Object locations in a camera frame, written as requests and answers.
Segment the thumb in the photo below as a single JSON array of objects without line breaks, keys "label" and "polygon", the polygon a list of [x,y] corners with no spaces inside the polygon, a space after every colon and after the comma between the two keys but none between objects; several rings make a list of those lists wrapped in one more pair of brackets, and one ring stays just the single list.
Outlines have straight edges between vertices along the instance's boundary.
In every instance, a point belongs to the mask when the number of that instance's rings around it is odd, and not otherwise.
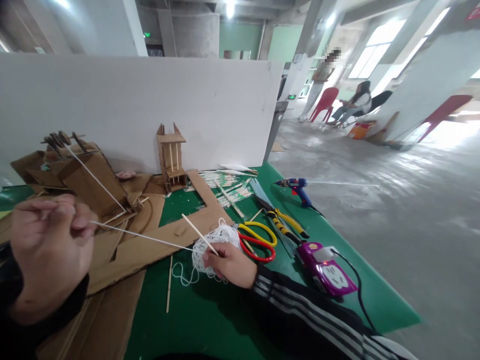
[{"label": "thumb", "polygon": [[56,240],[58,237],[70,235],[70,226],[75,215],[75,208],[67,202],[61,202],[57,208],[50,213],[48,217],[48,230],[45,234],[45,240]]}]

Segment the glue gun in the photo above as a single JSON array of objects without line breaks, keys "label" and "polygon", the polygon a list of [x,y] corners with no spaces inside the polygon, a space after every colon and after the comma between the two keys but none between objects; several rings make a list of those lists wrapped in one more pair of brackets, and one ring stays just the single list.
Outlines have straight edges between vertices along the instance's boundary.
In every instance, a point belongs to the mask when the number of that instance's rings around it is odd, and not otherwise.
[{"label": "glue gun", "polygon": [[289,187],[292,195],[298,195],[301,199],[301,205],[304,208],[311,208],[312,202],[304,191],[304,187],[307,186],[307,179],[299,177],[298,179],[282,179],[274,182],[276,185],[280,185],[282,188]]}]

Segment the pliers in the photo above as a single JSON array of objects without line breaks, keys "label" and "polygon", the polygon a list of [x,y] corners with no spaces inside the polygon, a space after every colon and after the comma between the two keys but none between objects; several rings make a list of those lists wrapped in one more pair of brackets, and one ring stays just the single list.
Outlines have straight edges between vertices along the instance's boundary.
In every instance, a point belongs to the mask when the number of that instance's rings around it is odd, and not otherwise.
[{"label": "pliers", "polygon": [[260,203],[260,205],[265,209],[266,215],[273,220],[275,226],[284,234],[286,237],[290,238],[295,244],[298,246],[302,245],[302,243],[306,242],[305,240],[300,240],[298,236],[296,236],[293,232],[289,231],[280,221],[279,217],[285,220],[292,228],[295,229],[297,233],[304,239],[310,238],[310,235],[300,226],[298,222],[292,219],[290,216],[285,215],[282,213],[278,208],[274,208],[268,202],[261,199],[257,195],[255,195],[256,200]]},{"label": "pliers", "polygon": [[[256,226],[259,228],[262,228],[265,230],[271,237],[271,242],[264,239],[260,235],[258,235],[255,231],[249,228],[249,226]],[[275,250],[274,247],[277,246],[277,237],[273,233],[272,230],[269,229],[268,226],[263,225],[262,223],[256,222],[256,221],[245,221],[244,223],[236,223],[232,226],[234,229],[237,230],[238,236],[240,237],[240,246],[242,250],[252,259],[255,261],[261,262],[261,263],[269,263],[273,259],[275,259]],[[245,230],[247,233],[252,235],[253,237],[249,237],[246,235],[243,235],[239,229]],[[252,242],[254,244],[260,245],[261,247],[266,248],[267,250],[270,251],[270,256],[268,257],[260,257],[258,256],[255,251],[252,249],[250,244],[248,242]]]}]

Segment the miniature wooden tower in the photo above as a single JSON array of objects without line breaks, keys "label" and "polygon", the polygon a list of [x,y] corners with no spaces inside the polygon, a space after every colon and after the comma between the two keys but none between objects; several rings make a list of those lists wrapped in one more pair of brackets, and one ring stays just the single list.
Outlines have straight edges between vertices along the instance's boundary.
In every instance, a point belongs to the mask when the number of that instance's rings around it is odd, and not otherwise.
[{"label": "miniature wooden tower", "polygon": [[156,132],[161,174],[167,192],[175,192],[187,187],[187,174],[182,168],[182,143],[187,141],[173,123],[175,133],[165,135],[165,126],[160,124]]}]

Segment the black chair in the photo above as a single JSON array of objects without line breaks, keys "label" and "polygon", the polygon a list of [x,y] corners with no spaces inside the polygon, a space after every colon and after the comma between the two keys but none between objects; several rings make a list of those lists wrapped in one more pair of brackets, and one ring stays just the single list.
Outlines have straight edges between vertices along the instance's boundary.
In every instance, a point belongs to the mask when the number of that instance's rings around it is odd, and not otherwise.
[{"label": "black chair", "polygon": [[[390,96],[392,96],[393,92],[390,90],[386,90],[377,96],[374,96],[371,98],[371,106],[370,110],[367,112],[367,114],[370,114],[372,111],[374,111],[376,108],[382,106],[387,102]],[[355,124],[357,122],[357,119],[363,115],[366,115],[363,111],[357,111],[354,113],[352,116],[355,118],[352,122],[348,122],[348,119],[343,123],[343,128],[348,128],[350,125]]]}]

